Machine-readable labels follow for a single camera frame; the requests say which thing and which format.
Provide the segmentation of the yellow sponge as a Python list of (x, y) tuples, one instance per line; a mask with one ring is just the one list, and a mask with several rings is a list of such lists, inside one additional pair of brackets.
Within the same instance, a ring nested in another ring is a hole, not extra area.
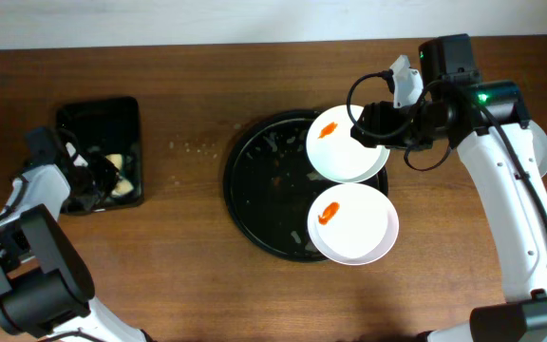
[(134, 185), (122, 174), (123, 156), (121, 154), (109, 154), (105, 156), (117, 169), (116, 184), (111, 191), (113, 198), (121, 198), (129, 195), (134, 190)]

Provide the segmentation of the pinkish white plate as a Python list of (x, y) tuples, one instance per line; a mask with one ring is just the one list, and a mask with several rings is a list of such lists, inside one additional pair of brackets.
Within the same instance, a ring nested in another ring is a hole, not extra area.
[(385, 256), (399, 234), (398, 214), (386, 195), (361, 183), (334, 185), (312, 203), (308, 233), (317, 251), (359, 266)]

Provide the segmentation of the light blue-grey plate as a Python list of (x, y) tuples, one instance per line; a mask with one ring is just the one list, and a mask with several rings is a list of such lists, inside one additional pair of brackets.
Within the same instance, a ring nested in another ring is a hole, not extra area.
[(535, 121), (531, 121), (529, 127), (533, 133), (533, 147), (538, 172), (544, 177), (547, 174), (547, 135)]

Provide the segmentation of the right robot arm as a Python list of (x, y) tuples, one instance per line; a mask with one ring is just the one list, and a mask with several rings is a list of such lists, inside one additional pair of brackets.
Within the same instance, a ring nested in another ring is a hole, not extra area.
[(531, 116), (511, 81), (487, 83), (467, 34), (421, 44), (420, 74), (397, 64), (381, 72), (407, 100), (368, 104), (350, 116), (351, 137), (405, 155), (447, 141), (479, 193), (494, 238), (505, 300), (474, 309), (422, 341), (547, 341), (547, 191), (538, 169)]

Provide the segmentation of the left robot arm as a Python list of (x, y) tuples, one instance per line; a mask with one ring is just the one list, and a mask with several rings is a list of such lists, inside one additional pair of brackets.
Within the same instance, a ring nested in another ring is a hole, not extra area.
[(89, 211), (114, 193), (120, 167), (65, 130), (39, 127), (26, 143), (30, 156), (0, 213), (0, 327), (40, 341), (151, 341), (97, 298), (58, 224), (67, 209)]

